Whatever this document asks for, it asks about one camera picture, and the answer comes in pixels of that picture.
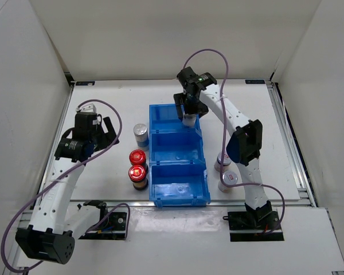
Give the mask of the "red-lid sauce jar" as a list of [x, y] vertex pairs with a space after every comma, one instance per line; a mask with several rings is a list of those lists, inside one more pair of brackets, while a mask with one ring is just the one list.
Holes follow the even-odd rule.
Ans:
[[130, 161], [132, 166], [140, 165], [145, 170], [148, 169], [146, 154], [144, 151], [142, 151], [140, 149], [133, 150], [129, 154], [129, 161]]
[[128, 176], [136, 190], [142, 191], [148, 186], [146, 169], [141, 165], [134, 165], [128, 171]]

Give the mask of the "silver-lid salt shaker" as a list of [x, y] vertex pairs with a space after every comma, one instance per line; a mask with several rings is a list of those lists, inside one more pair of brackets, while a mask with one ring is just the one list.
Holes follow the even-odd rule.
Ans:
[[149, 138], [148, 138], [147, 126], [142, 123], [135, 124], [133, 128], [133, 133], [134, 133], [138, 148], [143, 151], [148, 151]]
[[195, 123], [196, 123], [196, 119], [197, 119], [197, 115], [196, 114], [183, 114], [183, 118], [182, 118], [182, 124], [185, 127], [188, 128], [194, 128], [195, 127]]

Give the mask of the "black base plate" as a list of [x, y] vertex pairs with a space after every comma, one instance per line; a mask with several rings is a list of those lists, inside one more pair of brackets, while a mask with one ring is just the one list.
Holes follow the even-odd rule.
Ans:
[[131, 209], [126, 203], [120, 203], [113, 207], [95, 230], [86, 232], [80, 237], [84, 240], [99, 241], [124, 241], [128, 235]]
[[222, 219], [228, 223], [231, 242], [284, 241], [277, 211], [260, 222], [246, 211], [230, 211]]

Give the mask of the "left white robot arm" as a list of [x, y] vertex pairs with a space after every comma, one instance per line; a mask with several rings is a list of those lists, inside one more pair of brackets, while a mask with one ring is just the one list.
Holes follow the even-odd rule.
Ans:
[[51, 189], [25, 229], [18, 229], [15, 240], [28, 258], [66, 264], [75, 248], [75, 241], [93, 226], [103, 229], [109, 216], [105, 203], [91, 201], [80, 207], [77, 214], [66, 218], [75, 185], [92, 154], [118, 144], [109, 117], [95, 112], [78, 112], [75, 124], [66, 130], [54, 154]]

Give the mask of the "far blue storage bin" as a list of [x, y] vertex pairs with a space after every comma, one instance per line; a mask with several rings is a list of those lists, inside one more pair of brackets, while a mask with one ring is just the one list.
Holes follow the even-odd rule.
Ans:
[[193, 127], [183, 125], [177, 116], [174, 104], [149, 105], [149, 132], [150, 133], [177, 133], [195, 132], [202, 136], [199, 119]]

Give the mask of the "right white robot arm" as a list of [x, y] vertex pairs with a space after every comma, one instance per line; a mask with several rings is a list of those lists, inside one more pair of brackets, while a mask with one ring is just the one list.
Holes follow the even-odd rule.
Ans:
[[191, 127], [196, 118], [209, 111], [223, 123], [224, 133], [230, 136], [225, 152], [237, 165], [245, 184], [246, 222], [253, 229], [261, 228], [272, 213], [259, 169], [262, 123], [245, 116], [221, 93], [221, 86], [210, 73], [198, 75], [187, 67], [177, 74], [177, 79], [183, 92], [173, 98], [177, 116], [185, 126]]

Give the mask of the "near red-lid sauce jar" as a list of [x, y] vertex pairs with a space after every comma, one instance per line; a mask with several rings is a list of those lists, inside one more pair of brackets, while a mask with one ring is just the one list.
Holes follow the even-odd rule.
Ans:
[[146, 169], [141, 165], [134, 165], [128, 171], [128, 176], [136, 190], [142, 191], [148, 186]]

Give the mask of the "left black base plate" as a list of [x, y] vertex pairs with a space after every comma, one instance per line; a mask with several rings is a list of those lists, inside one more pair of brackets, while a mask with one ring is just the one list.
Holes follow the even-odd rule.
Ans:
[[126, 203], [120, 203], [113, 207], [95, 230], [86, 232], [80, 237], [84, 240], [99, 241], [124, 241], [128, 235], [131, 209]]

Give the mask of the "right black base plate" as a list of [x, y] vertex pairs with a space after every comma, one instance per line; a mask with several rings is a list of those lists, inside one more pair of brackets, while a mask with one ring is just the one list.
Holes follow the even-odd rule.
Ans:
[[222, 219], [228, 223], [231, 242], [284, 241], [277, 211], [260, 222], [246, 211], [230, 211]]

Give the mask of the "white-lid spice jar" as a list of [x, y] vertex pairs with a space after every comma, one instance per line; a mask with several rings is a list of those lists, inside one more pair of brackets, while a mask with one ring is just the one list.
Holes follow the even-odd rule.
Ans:
[[228, 193], [238, 182], [238, 176], [235, 172], [227, 170], [222, 175], [222, 180], [218, 183], [218, 189], [221, 192]]
[[222, 171], [228, 171], [229, 166], [232, 163], [231, 159], [229, 156], [226, 154], [226, 152], [222, 153], [219, 152], [216, 158], [216, 162], [214, 164], [214, 169], [218, 172], [220, 172], [221, 164], [222, 164]]

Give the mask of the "far red-lid sauce jar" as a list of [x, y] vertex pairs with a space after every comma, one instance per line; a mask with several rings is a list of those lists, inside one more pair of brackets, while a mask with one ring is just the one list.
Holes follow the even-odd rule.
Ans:
[[140, 165], [145, 170], [148, 169], [146, 154], [144, 151], [142, 151], [140, 149], [133, 150], [129, 154], [129, 161], [130, 161], [132, 166]]

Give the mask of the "blue storage bin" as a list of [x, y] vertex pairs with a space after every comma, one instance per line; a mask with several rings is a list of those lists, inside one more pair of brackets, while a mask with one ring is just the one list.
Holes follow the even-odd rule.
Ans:
[[187, 162], [206, 162], [199, 132], [158, 132], [150, 135], [150, 164]]
[[174, 104], [149, 105], [149, 132], [150, 133], [177, 133], [195, 132], [202, 136], [199, 119], [193, 127], [183, 125], [177, 116]]
[[211, 197], [203, 163], [153, 164], [149, 200], [158, 208], [205, 207]]

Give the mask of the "middle blue storage bin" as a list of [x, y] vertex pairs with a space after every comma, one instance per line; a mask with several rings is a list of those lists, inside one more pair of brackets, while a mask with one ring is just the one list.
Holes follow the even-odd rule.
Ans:
[[158, 132], [150, 135], [150, 164], [187, 162], [206, 162], [199, 132]]

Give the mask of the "near blue storage bin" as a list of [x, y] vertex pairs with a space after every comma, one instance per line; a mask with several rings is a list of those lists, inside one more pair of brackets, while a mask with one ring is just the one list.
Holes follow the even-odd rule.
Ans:
[[149, 200], [158, 208], [205, 207], [211, 197], [203, 163], [153, 164]]

